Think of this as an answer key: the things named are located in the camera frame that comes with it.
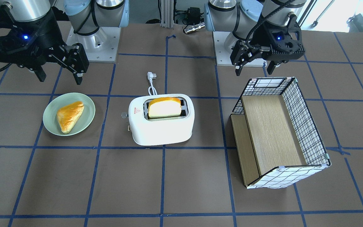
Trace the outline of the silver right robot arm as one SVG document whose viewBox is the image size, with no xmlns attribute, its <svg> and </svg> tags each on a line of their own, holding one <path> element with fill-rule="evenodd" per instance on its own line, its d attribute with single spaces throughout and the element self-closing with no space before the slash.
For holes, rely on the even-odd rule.
<svg viewBox="0 0 363 227">
<path fill-rule="evenodd" d="M 73 44 L 63 40 L 48 0 L 0 0 L 0 63 L 5 63 L 0 72 L 15 64 L 44 82 L 42 66 L 57 63 L 80 85 L 89 68 L 88 54 L 111 49 L 104 28 L 129 24 L 128 0 L 65 0 L 63 5 L 72 24 Z"/>
</svg>

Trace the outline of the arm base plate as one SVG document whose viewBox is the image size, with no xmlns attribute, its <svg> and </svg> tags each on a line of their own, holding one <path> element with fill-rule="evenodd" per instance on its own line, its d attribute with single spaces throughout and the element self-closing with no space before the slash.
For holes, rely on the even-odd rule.
<svg viewBox="0 0 363 227">
<path fill-rule="evenodd" d="M 237 40 L 232 32 L 213 32 L 216 63 L 218 66 L 233 66 L 230 55 Z"/>
<path fill-rule="evenodd" d="M 96 33 L 82 36 L 73 33 L 71 27 L 66 43 L 81 43 L 91 63 L 115 63 L 121 30 L 119 27 L 100 27 Z"/>
</svg>

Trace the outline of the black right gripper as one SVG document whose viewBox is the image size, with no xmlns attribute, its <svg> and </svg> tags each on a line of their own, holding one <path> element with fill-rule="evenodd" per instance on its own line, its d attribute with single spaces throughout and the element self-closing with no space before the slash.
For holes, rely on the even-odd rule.
<svg viewBox="0 0 363 227">
<path fill-rule="evenodd" d="M 29 22 L 0 18 L 0 62 L 32 69 L 40 82 L 46 79 L 45 63 L 57 63 L 74 74 L 77 85 L 89 67 L 81 43 L 67 45 L 53 13 Z"/>
</svg>

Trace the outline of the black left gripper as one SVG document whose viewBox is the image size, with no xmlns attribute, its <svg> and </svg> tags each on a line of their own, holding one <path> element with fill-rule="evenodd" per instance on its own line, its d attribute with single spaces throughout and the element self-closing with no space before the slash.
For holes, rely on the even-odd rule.
<svg viewBox="0 0 363 227">
<path fill-rule="evenodd" d="M 240 76 L 244 65 L 258 58 L 270 61 L 267 73 L 271 75 L 276 65 L 297 60 L 305 54 L 297 16 L 291 14 L 288 18 L 287 25 L 278 26 L 266 21 L 261 15 L 259 21 L 262 24 L 248 42 L 253 48 L 249 48 L 242 40 L 235 43 L 230 60 L 235 66 L 236 76 Z"/>
</svg>

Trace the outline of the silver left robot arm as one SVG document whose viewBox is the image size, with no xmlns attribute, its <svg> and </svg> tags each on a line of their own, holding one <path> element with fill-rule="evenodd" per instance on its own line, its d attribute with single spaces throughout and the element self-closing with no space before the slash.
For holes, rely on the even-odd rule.
<svg viewBox="0 0 363 227">
<path fill-rule="evenodd" d="M 239 76 L 243 66 L 255 59 L 269 61 L 267 73 L 282 63 L 304 56 L 297 15 L 305 0 L 209 0 L 205 5 L 205 28 L 231 32 L 234 37 L 230 61 Z"/>
</svg>

